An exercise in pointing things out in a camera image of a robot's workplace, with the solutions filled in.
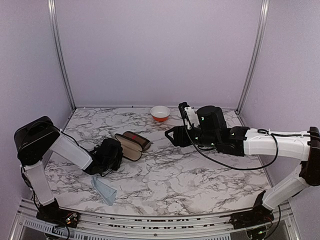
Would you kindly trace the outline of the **aluminium frame post right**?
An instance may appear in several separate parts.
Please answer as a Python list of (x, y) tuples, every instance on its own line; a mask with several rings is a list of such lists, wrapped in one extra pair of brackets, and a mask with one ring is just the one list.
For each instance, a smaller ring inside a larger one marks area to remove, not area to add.
[(253, 51), (252, 51), (248, 71), (246, 74), (246, 78), (244, 81), (244, 85), (242, 88), (242, 92), (240, 95), (240, 99), (236, 108), (236, 112), (238, 115), (240, 115), (242, 110), (244, 109), (247, 97), (249, 95), (250, 87), (254, 78), (256, 65), (257, 65), (259, 54), (263, 45), (263, 39), (266, 31), (269, 6), (270, 6), (269, 0), (261, 1), (261, 8), (260, 8), (259, 20), (257, 25), (256, 37), (253, 45)]

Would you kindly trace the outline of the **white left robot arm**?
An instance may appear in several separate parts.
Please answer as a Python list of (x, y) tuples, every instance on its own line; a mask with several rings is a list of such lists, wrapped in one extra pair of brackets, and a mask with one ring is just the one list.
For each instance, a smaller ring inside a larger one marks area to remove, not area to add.
[(123, 158), (123, 148), (117, 140), (106, 138), (93, 150), (87, 150), (56, 127), (48, 116), (20, 127), (13, 139), (21, 175), (38, 199), (38, 214), (53, 223), (60, 222), (65, 213), (53, 195), (45, 172), (52, 156), (58, 156), (91, 176), (118, 170)]

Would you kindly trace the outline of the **white bowl orange outside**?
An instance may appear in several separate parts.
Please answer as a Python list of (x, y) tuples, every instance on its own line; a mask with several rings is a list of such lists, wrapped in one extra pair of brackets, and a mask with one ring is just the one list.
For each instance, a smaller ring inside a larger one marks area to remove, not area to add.
[(150, 109), (150, 114), (155, 121), (165, 122), (168, 120), (171, 110), (166, 106), (158, 105)]

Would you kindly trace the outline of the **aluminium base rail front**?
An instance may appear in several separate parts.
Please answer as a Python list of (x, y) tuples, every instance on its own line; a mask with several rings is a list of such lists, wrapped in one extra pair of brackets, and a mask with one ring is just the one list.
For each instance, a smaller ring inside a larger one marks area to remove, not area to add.
[(300, 234), (287, 203), (274, 220), (234, 228), (235, 211), (183, 216), (134, 216), (78, 212), (76, 227), (40, 220), (32, 200), (23, 199), (9, 234), (11, 240), (298, 240)]

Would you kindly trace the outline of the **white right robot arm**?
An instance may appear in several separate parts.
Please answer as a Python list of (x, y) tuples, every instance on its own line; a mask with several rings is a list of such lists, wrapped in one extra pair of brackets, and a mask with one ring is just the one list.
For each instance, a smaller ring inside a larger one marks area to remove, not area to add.
[(282, 202), (302, 190), (320, 184), (320, 131), (277, 132), (247, 126), (229, 128), (220, 107), (207, 105), (194, 110), (183, 102), (179, 105), (182, 126), (164, 135), (175, 147), (213, 148), (218, 153), (245, 157), (255, 155), (293, 158), (299, 166), (281, 182), (260, 193), (248, 212), (247, 219), (258, 224)]

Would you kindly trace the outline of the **light blue cleaning cloth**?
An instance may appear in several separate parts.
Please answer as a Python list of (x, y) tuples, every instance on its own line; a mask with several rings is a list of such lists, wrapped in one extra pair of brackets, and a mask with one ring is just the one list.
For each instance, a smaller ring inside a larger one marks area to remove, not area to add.
[(96, 175), (91, 178), (91, 185), (108, 206), (112, 206), (114, 204), (117, 196), (116, 189), (103, 183)]

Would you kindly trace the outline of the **aluminium frame post left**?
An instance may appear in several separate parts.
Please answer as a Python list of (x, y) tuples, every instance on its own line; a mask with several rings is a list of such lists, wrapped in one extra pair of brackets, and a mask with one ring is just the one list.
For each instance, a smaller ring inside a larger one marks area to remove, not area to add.
[(72, 88), (69, 81), (69, 76), (67, 73), (67, 68), (64, 60), (64, 55), (63, 55), (58, 18), (57, 18), (57, 11), (56, 11), (56, 1), (48, 0), (47, 5), (48, 5), (48, 13), (49, 13), (50, 25), (51, 25), (52, 35), (53, 35), (54, 47), (56, 51), (56, 56), (57, 56), (59, 70), (62, 77), (63, 86), (65, 88), (69, 106), (71, 110), (74, 112), (77, 108), (76, 108), (75, 99), (72, 93)]

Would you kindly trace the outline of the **aluminium frame post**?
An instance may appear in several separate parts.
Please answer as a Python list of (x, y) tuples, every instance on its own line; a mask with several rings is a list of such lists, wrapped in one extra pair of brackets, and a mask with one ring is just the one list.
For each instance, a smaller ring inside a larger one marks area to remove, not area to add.
[(56, 1), (48, 0), (47, 5), (48, 5), (48, 13), (49, 13), (50, 25), (51, 25), (52, 35), (53, 35), (54, 47), (56, 51), (56, 56), (57, 56), (59, 70), (62, 77), (63, 86), (65, 88), (69, 106), (71, 110), (74, 112), (77, 108), (76, 108), (75, 99), (72, 93), (72, 88), (69, 81), (69, 76), (67, 73), (67, 68), (64, 60), (64, 55), (63, 55), (58, 18), (57, 18), (57, 11), (56, 11)]
[(238, 115), (240, 115), (242, 110), (244, 109), (247, 97), (249, 95), (250, 87), (254, 78), (256, 65), (257, 65), (259, 54), (263, 45), (263, 39), (266, 31), (269, 6), (270, 6), (269, 0), (261, 1), (261, 8), (260, 8), (259, 20), (257, 25), (256, 37), (253, 45), (253, 51), (252, 51), (248, 71), (246, 74), (246, 78), (244, 81), (244, 85), (242, 88), (242, 92), (240, 95), (240, 99), (236, 108), (236, 112)]

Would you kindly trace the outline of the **black woven glasses case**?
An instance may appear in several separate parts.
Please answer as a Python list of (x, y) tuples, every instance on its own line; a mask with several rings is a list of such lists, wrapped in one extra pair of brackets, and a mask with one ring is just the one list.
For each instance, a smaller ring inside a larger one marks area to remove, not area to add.
[(119, 133), (116, 133), (114, 137), (121, 144), (124, 158), (136, 162), (142, 157), (143, 148), (136, 140)]

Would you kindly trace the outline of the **brown striped glasses case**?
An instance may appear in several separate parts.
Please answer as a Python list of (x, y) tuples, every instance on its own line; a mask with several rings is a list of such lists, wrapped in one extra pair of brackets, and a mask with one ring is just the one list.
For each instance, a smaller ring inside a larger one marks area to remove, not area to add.
[(143, 137), (143, 136), (141, 136), (141, 135), (139, 135), (137, 133), (134, 133), (132, 131), (126, 131), (126, 132), (123, 133), (123, 135), (125, 137), (128, 137), (131, 140), (136, 141), (137, 143), (139, 143), (141, 145), (141, 148), (142, 148), (143, 151), (146, 151), (151, 147), (151, 142), (147, 138), (145, 138), (145, 137)]

